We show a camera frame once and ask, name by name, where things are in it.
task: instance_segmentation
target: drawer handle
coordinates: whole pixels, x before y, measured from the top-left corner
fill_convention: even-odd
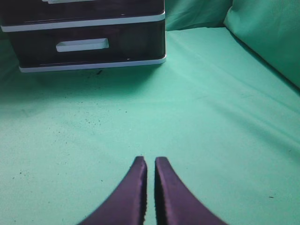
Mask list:
[[[79,41],[62,41],[56,45],[56,50],[62,52],[85,51],[109,48],[107,38],[88,39]]]
[[[79,2],[79,1],[95,1],[95,0],[42,0],[47,1],[49,4],[57,4],[57,3],[69,3],[69,2]]]

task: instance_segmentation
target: plastic drawer unit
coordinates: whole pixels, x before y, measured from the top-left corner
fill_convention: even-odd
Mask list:
[[[0,15],[22,72],[165,62],[164,0],[9,0]]]

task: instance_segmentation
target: green fabric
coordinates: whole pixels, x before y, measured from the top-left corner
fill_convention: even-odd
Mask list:
[[[233,0],[165,0],[166,29],[220,27]]]
[[[225,25],[300,87],[299,0],[234,0]]]
[[[226,28],[167,33],[167,62],[21,74],[0,42],[0,224],[75,225],[154,159],[231,225],[300,224],[300,94]]]

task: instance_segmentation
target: mattress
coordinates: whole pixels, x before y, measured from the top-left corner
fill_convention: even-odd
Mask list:
[[[231,225],[294,225],[300,214],[300,93],[226,28],[166,34],[160,66],[21,74],[0,41],[0,224],[75,225],[166,156]]]

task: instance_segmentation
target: black drawer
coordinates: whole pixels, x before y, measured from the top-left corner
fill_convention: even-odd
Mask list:
[[[164,20],[8,35],[21,68],[157,60],[165,56]],[[93,49],[97,41],[102,41],[102,46]]]
[[[72,0],[0,0],[2,26],[152,16],[165,11],[164,0],[68,1]]]

